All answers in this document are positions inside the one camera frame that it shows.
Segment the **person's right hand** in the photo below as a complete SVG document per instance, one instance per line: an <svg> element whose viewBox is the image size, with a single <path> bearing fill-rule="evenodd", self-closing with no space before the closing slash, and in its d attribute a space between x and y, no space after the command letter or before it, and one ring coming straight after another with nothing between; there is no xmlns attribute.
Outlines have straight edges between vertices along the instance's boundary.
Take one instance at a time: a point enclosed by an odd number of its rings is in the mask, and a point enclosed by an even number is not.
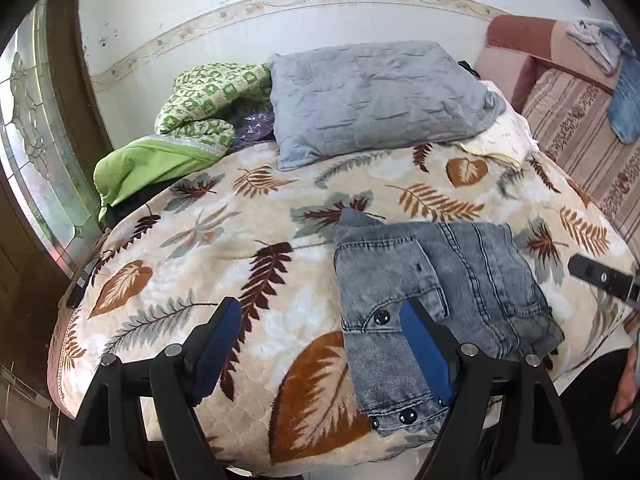
<svg viewBox="0 0 640 480"><path fill-rule="evenodd" d="M631 405L639 390L639 385L634 379L638 359L638 347L634 344L629 348L627 361L617 386L616 396L611 408L612 419L619 419L626 424L631 419Z"/></svg>

